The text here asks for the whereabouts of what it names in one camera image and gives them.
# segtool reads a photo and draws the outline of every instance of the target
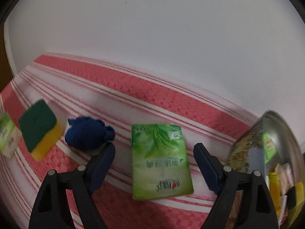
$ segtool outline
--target white backdrop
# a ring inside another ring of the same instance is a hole
[[[20,0],[5,24],[15,72],[45,51],[172,76],[305,141],[305,25],[288,0]]]

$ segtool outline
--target blue cloth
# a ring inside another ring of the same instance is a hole
[[[111,126],[99,119],[77,117],[68,119],[71,127],[68,129],[65,141],[68,146],[78,150],[93,150],[109,140],[114,140],[115,131]]]

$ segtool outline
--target green packet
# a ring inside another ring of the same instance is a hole
[[[22,137],[21,131],[15,126],[8,113],[0,117],[0,151],[11,158]]]
[[[194,192],[179,126],[132,125],[132,168],[134,200],[158,199]]]
[[[267,164],[274,154],[276,154],[274,142],[268,133],[263,134],[263,146],[265,153],[265,164]]]

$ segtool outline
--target blue gripper pad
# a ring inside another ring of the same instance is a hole
[[[88,191],[93,194],[96,190],[101,188],[101,185],[107,175],[109,168],[114,160],[115,156],[115,147],[112,143],[107,143],[104,148],[101,150],[99,155],[94,156],[98,157],[97,161],[94,163],[96,166],[92,171],[90,171],[91,182],[87,187]]]
[[[202,143],[196,144],[193,152],[194,159],[196,160],[209,190],[218,194],[221,191],[219,180],[222,177],[222,164],[216,157],[209,154]]]

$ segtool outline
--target table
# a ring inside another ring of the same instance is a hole
[[[77,56],[45,53],[24,68],[1,92],[0,112],[19,127],[25,110],[43,98],[66,131],[67,118],[102,119],[116,131],[115,160],[93,199],[111,228],[200,228],[215,195],[208,190],[193,157],[202,142],[225,161],[230,146],[257,117],[208,91],[161,75]],[[182,127],[195,192],[153,201],[132,200],[131,125],[170,123]],[[64,136],[41,162],[23,139],[11,159],[0,156],[0,194],[20,228],[27,228],[36,194],[50,169],[66,172],[97,152],[80,152]],[[68,201],[76,228],[83,228],[72,192]]]

